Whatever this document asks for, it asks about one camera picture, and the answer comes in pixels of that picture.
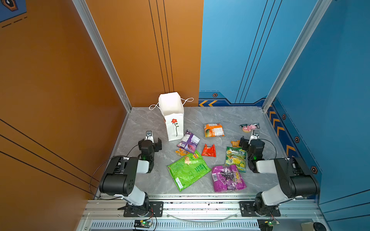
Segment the purple small snack packet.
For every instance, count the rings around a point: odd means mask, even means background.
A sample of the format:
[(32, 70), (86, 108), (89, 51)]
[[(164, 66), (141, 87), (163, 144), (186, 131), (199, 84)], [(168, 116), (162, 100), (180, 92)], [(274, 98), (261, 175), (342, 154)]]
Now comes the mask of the purple small snack packet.
[(180, 149), (184, 149), (189, 153), (195, 153), (197, 146), (200, 142), (200, 138), (194, 135), (189, 130), (186, 131), (185, 135), (181, 139), (180, 143), (177, 145)]

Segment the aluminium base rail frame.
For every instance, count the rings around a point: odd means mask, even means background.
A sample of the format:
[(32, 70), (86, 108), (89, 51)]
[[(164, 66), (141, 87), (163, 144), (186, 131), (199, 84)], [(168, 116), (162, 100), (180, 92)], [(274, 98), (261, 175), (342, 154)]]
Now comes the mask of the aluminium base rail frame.
[[(279, 206), (280, 217), (243, 217), (240, 201), (254, 201), (251, 193), (157, 194), (149, 201), (162, 201), (162, 217), (123, 216), (120, 200), (90, 200), (77, 226), (79, 231), (306, 231), (320, 222), (330, 229), (314, 200), (297, 198)], [(265, 221), (276, 219), (280, 225), (268, 227)], [(135, 230), (135, 220), (148, 220), (148, 230)]]

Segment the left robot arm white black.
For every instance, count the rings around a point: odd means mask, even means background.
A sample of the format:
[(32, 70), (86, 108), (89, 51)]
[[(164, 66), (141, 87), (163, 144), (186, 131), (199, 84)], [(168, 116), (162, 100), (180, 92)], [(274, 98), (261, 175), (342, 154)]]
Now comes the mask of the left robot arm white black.
[(125, 217), (146, 217), (155, 215), (146, 192), (135, 185), (137, 174), (151, 173), (155, 153), (162, 149), (162, 141), (153, 142), (146, 138), (138, 142), (141, 155), (138, 157), (115, 156), (111, 158), (99, 184), (99, 191), (126, 201)]

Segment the green yellow candy bag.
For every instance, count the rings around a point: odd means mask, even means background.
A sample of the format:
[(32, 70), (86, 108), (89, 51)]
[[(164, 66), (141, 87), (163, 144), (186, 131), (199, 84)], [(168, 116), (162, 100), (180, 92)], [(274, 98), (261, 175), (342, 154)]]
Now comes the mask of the green yellow candy bag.
[(239, 172), (246, 172), (246, 151), (241, 147), (227, 147), (225, 164), (235, 165)]

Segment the left green circuit board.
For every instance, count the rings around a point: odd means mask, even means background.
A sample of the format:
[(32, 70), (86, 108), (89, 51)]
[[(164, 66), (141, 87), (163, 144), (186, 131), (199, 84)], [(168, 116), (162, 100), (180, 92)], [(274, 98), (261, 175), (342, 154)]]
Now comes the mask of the left green circuit board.
[(148, 220), (135, 220), (134, 229), (135, 230), (148, 230), (153, 226), (152, 221)]

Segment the green circuit board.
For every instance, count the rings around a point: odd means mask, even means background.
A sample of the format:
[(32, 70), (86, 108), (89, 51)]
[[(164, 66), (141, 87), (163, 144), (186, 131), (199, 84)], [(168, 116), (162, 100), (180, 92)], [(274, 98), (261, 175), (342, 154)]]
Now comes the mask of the green circuit board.
[(276, 219), (271, 219), (271, 220), (265, 221), (264, 225), (268, 227), (274, 227), (274, 226), (280, 225), (280, 222)]
[(134, 229), (135, 230), (148, 230), (153, 226), (152, 221), (148, 220), (135, 220)]

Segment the white paper bag with flowers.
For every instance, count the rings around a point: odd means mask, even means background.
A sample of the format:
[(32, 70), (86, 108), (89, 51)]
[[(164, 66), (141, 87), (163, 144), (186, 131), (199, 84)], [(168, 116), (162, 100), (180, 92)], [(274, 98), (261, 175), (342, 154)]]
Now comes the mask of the white paper bag with flowers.
[(161, 94), (158, 102), (149, 110), (158, 108), (164, 118), (168, 141), (180, 140), (184, 136), (184, 104), (193, 102), (194, 98), (181, 98), (178, 92)]

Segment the right green circuit board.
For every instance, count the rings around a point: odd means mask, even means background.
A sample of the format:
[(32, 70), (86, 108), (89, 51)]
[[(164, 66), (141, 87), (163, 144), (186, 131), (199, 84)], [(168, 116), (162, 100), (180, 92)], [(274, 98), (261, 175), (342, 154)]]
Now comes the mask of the right green circuit board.
[(271, 220), (265, 221), (264, 225), (268, 227), (274, 227), (274, 226), (280, 225), (280, 222), (276, 219), (271, 219)]

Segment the orange snack packet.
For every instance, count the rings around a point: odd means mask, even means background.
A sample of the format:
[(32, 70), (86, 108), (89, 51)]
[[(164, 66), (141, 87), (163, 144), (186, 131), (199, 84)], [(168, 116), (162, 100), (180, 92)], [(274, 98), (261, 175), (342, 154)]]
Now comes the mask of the orange snack packet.
[(224, 129), (221, 123), (208, 123), (204, 125), (206, 138), (224, 136)]

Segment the large green Lays chip bag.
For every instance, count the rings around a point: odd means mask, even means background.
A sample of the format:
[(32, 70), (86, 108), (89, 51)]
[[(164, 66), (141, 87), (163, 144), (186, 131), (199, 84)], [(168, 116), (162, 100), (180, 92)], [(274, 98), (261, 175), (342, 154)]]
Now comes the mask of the large green Lays chip bag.
[(167, 169), (180, 192), (211, 172), (198, 150), (168, 165)]

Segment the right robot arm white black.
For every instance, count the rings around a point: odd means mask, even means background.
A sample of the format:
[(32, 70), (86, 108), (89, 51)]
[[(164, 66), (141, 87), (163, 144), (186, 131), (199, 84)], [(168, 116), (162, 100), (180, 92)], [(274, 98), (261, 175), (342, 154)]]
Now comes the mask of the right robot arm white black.
[(254, 173), (274, 174), (278, 184), (259, 192), (254, 201), (241, 201), (243, 217), (281, 215), (279, 205), (297, 197), (310, 197), (320, 193), (320, 184), (301, 157), (263, 159), (265, 143), (261, 139), (240, 139), (242, 150), (247, 152), (247, 163)]

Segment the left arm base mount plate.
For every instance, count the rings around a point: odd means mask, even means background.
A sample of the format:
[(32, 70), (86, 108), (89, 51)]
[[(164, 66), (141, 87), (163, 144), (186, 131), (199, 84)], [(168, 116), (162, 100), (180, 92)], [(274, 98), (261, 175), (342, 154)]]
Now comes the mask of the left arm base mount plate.
[(162, 201), (149, 201), (147, 205), (143, 206), (131, 206), (127, 205), (127, 208), (124, 210), (123, 216), (126, 218), (133, 218), (133, 217), (150, 217), (156, 216), (162, 217), (163, 215), (163, 206), (164, 203)]

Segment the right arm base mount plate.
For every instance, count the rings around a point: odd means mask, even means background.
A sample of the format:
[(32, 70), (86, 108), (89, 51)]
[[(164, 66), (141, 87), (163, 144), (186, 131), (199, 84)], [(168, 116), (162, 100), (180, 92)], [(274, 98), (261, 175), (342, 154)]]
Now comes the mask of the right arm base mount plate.
[(281, 213), (278, 206), (266, 206), (264, 203), (256, 204), (252, 201), (240, 201), (240, 212), (243, 217), (280, 217)]

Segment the right aluminium corner post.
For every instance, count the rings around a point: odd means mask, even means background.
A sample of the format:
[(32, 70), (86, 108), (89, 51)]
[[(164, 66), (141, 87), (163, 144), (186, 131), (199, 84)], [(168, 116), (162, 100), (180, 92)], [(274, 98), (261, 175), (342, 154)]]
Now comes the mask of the right aluminium corner post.
[(288, 58), (286, 59), (281, 71), (272, 85), (268, 96), (266, 97), (266, 100), (262, 106), (262, 111), (265, 114), (272, 105), (273, 100), (279, 93), (281, 87), (289, 76), (291, 70), (299, 59), (301, 53), (303, 52), (331, 3), (332, 0), (319, 0), (316, 2), (315, 7), (307, 19), (297, 41), (295, 42)]

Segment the magenta purple snack bag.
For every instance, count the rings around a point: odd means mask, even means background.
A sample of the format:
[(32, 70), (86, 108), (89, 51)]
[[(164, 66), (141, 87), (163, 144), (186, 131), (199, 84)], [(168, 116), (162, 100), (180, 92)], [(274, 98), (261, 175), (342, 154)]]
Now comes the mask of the magenta purple snack bag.
[(240, 191), (247, 188), (236, 165), (213, 167), (211, 174), (215, 192)]

